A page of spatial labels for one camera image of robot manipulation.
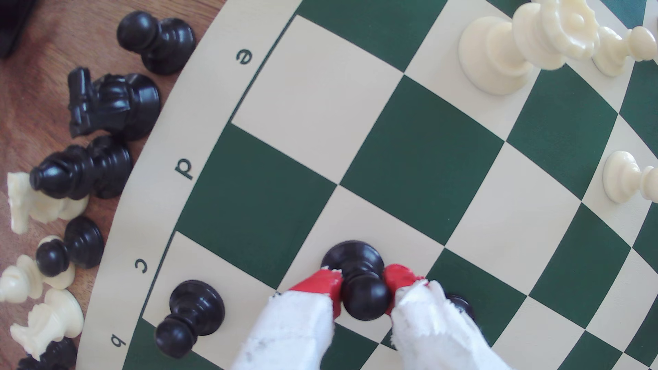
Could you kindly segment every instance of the black chess piece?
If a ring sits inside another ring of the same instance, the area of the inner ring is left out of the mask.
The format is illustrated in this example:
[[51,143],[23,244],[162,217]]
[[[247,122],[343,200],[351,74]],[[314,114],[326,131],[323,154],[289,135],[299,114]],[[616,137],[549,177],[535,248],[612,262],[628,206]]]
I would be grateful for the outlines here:
[[459,312],[465,312],[473,322],[475,322],[475,314],[473,313],[473,307],[468,303],[464,298],[456,294],[446,294],[445,297],[449,299],[453,305],[457,308]]
[[181,358],[191,351],[199,335],[210,335],[224,321],[224,302],[210,285],[199,280],[180,283],[169,297],[171,314],[155,329],[160,351]]
[[173,74],[183,69],[197,45],[192,27],[183,20],[158,21],[142,11],[121,20],[116,39],[125,50],[141,54],[146,69],[155,74]]
[[89,69],[68,74],[71,137],[105,130],[123,140],[146,136],[160,115],[160,91],[152,79],[138,73],[106,74],[91,82]]
[[50,154],[30,172],[30,185],[49,197],[103,199],[118,196],[132,171],[128,147],[112,136],[99,136],[84,148],[70,145]]
[[84,216],[72,219],[64,231],[64,240],[53,239],[37,248],[34,259],[47,277],[63,273],[69,262],[90,269],[98,266],[105,243],[96,224]]
[[39,357],[41,361],[28,355],[18,362],[16,370],[65,370],[75,366],[78,350],[73,339],[64,337],[59,342],[52,341]]
[[342,270],[340,297],[355,319],[375,320],[386,312],[392,296],[382,279],[384,262],[372,246],[357,240],[342,242],[324,255],[321,267]]
[[18,47],[36,0],[0,0],[0,58]]

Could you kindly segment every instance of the white chess piece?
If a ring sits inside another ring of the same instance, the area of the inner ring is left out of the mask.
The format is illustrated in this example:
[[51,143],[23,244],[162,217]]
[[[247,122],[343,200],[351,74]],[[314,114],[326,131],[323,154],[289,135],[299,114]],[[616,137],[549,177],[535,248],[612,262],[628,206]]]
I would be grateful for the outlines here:
[[11,211],[11,230],[22,234],[28,230],[28,216],[41,223],[58,218],[71,220],[84,212],[89,196],[80,200],[50,198],[30,186],[30,175],[25,172],[7,173],[7,193]]
[[636,62],[650,61],[656,56],[656,39],[648,29],[637,26],[621,36],[608,27],[599,28],[601,48],[592,57],[596,67],[606,76],[616,77],[624,72],[626,58]]
[[[46,236],[39,245],[59,239],[57,236]],[[25,302],[28,297],[36,299],[41,297],[43,283],[55,289],[66,289],[76,277],[76,268],[73,263],[68,264],[68,269],[54,277],[44,276],[39,272],[37,264],[27,255],[21,255],[16,260],[15,266],[7,267],[0,277],[0,302],[19,304]]]
[[599,47],[598,28],[585,0],[526,3],[512,22],[496,16],[472,22],[459,40],[459,62],[482,91],[506,95],[528,82],[533,66],[554,70],[567,57],[592,57]]
[[603,188],[617,203],[628,201],[638,190],[644,199],[658,203],[658,170],[648,166],[641,171],[630,153],[616,151],[603,166]]
[[83,324],[84,317],[76,298],[68,290],[50,289],[44,303],[35,305],[28,313],[28,326],[13,324],[9,332],[25,352],[39,360],[50,342],[77,337]]

